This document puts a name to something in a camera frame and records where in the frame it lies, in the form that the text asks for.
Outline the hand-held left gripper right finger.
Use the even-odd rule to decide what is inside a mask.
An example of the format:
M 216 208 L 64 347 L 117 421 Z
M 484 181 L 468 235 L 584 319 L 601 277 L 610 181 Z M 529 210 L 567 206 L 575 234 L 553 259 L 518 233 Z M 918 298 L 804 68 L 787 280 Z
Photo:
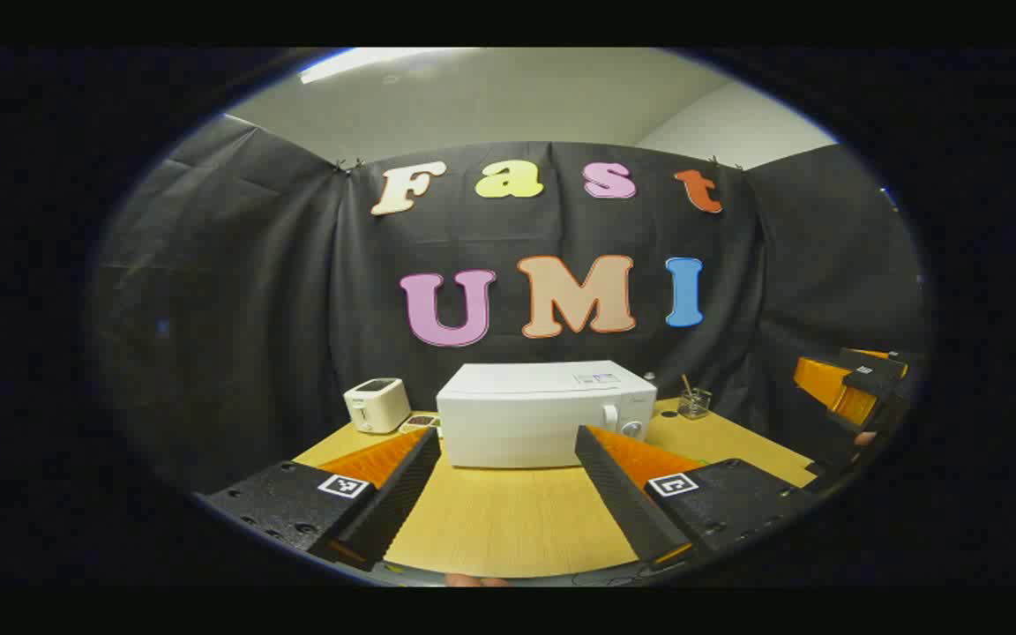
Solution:
M 631 437 L 581 426 L 575 453 L 648 567 L 698 565 L 735 554 L 814 509 L 805 488 L 745 459 L 705 465 Z

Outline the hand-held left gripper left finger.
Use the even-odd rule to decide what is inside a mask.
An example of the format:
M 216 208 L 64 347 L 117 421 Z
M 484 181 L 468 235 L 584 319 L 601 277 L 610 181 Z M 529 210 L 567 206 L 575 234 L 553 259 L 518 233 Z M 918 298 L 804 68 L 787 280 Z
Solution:
M 344 571 L 383 565 L 441 455 L 435 431 L 335 430 L 201 502 L 242 529 Z

